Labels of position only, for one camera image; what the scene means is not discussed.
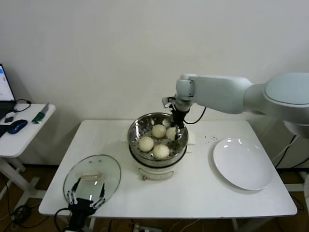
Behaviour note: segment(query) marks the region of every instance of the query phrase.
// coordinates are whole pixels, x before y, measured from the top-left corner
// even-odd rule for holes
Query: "power strip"
[[[157,229],[157,228],[151,228],[151,227],[140,226],[139,224],[135,224],[133,232],[162,232],[162,230]]]

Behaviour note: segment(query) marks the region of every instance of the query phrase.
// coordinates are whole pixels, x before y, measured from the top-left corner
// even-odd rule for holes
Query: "white desk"
[[[28,104],[17,104],[16,108],[18,110],[24,109]],[[40,124],[32,124],[31,120],[41,111],[44,107],[44,104],[32,104],[30,108],[23,112],[17,112],[14,121],[24,119],[28,121],[28,124],[20,130],[17,134],[5,133],[0,137],[0,172],[6,175],[10,181],[8,185],[13,181],[17,186],[25,191],[23,196],[20,198],[20,201],[17,203],[16,207],[26,203],[28,198],[42,198],[45,191],[36,190],[35,186],[39,181],[39,178],[34,177],[32,181],[27,182],[18,172],[24,171],[25,167],[17,159],[10,159],[10,162],[16,166],[14,170],[3,158],[16,158],[20,156],[35,135],[40,131],[44,126],[49,117],[53,114],[56,107],[54,105],[49,105],[49,110],[47,111],[45,117]],[[12,122],[4,123],[4,118],[0,120],[0,124],[10,125]],[[6,189],[3,189],[0,193],[0,199],[6,192]]]
[[[136,161],[125,141],[131,123],[123,120],[82,122],[39,212],[53,215],[66,207],[63,183],[70,169],[88,156],[107,154],[120,163],[122,179],[116,193],[93,215],[97,218],[254,218],[297,213],[275,168],[270,184],[259,191],[240,189],[216,170],[212,151],[219,140],[241,136],[260,143],[248,122],[200,121],[189,125],[188,129],[195,134],[196,145],[191,146],[191,153],[185,154],[177,163],[177,173],[164,181],[141,181]]]

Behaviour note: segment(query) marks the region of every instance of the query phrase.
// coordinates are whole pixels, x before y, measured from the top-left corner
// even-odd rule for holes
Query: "stainless steel steamer basket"
[[[152,127],[162,124],[167,129],[170,127],[171,115],[165,113],[151,113],[138,118],[129,128],[127,139],[132,156],[142,165],[150,168],[166,168],[177,163],[185,154],[188,143],[188,130],[185,128],[183,136],[177,141],[171,141],[167,137],[157,139],[152,135]],[[142,152],[139,149],[139,141],[143,136],[151,137],[154,145],[164,144],[169,147],[169,157],[156,160],[153,151]]]

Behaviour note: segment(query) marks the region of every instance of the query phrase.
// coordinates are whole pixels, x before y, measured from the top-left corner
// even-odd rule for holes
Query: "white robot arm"
[[[274,116],[292,133],[309,138],[309,73],[287,73],[260,85],[243,77],[183,74],[176,90],[174,97],[163,98],[163,104],[173,109],[180,128],[196,102],[228,114],[249,111]]]

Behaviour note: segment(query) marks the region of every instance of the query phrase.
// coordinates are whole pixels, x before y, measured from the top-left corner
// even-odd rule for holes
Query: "computer mouse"
[[[10,134],[16,134],[21,129],[23,129],[27,124],[28,124],[27,120],[23,120],[23,119],[17,120],[9,126],[9,129],[7,130],[7,132]]]

